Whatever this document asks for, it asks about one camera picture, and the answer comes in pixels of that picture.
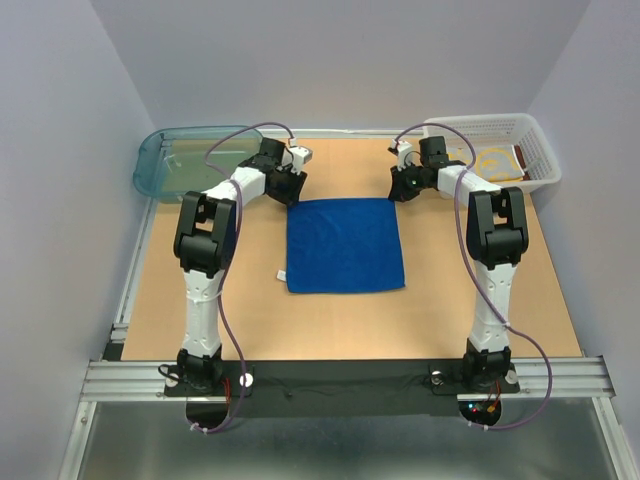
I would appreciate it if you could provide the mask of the blue towel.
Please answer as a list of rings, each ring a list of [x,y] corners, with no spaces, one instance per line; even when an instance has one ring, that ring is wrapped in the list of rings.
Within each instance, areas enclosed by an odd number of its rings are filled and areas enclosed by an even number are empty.
[[[287,211],[293,294],[369,294],[405,287],[396,208],[386,198],[309,200]]]

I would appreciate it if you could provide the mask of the yellow white towel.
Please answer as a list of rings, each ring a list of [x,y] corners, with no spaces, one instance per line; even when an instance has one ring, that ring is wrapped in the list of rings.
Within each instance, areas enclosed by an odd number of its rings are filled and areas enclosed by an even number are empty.
[[[476,146],[473,172],[492,183],[519,182],[525,172],[517,158],[513,145]]]

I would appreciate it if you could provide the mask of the brown towel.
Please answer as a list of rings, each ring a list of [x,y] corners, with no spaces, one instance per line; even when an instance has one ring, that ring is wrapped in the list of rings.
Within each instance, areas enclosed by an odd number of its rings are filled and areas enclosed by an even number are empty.
[[[527,167],[526,167],[526,163],[525,163],[525,160],[524,160],[524,155],[522,153],[522,149],[521,149],[521,147],[519,145],[514,145],[513,149],[514,149],[514,154],[515,154],[515,158],[516,158],[516,160],[518,162],[518,165],[520,166],[520,168],[521,168],[521,170],[523,172],[523,175],[526,175]]]

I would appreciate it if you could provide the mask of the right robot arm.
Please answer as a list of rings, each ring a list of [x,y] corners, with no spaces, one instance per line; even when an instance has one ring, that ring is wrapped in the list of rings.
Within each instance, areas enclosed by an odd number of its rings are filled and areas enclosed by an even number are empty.
[[[466,352],[460,366],[463,385],[482,390],[504,379],[511,367],[508,315],[517,265],[529,246],[524,194],[502,188],[476,175],[463,162],[451,160],[442,136],[419,142],[419,162],[413,147],[393,139],[389,199],[407,202],[426,189],[435,189],[464,206],[466,232],[458,234],[463,261],[472,273],[476,302]]]

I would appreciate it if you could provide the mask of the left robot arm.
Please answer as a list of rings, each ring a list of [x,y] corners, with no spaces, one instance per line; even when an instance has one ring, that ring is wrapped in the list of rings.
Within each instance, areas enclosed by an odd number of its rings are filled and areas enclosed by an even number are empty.
[[[263,195],[287,207],[296,205],[307,178],[304,166],[312,156],[294,138],[288,143],[264,138],[258,152],[224,174],[218,185],[184,194],[173,252],[186,285],[186,328],[172,380],[202,394],[221,386],[220,297],[243,208]]]

